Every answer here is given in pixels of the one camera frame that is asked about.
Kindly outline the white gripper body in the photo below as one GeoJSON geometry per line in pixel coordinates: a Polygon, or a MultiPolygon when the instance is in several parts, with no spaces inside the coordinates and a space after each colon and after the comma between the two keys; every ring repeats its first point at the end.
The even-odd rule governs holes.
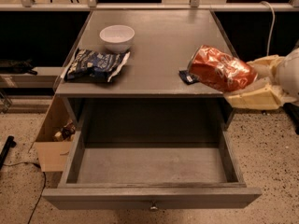
{"type": "Polygon", "coordinates": [[[294,49],[278,65],[278,85],[299,102],[299,49],[294,49]]]}

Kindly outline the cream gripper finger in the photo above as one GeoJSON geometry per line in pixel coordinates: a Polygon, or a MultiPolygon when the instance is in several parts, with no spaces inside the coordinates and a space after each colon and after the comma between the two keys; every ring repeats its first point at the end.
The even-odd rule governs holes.
{"type": "Polygon", "coordinates": [[[274,78],[278,65],[283,61],[283,56],[270,55],[254,61],[249,61],[248,64],[254,68],[258,74],[258,78],[274,78]]]}
{"type": "Polygon", "coordinates": [[[261,78],[243,90],[225,93],[224,98],[231,107],[254,110],[276,110],[290,101],[290,96],[269,77],[261,78]]]}

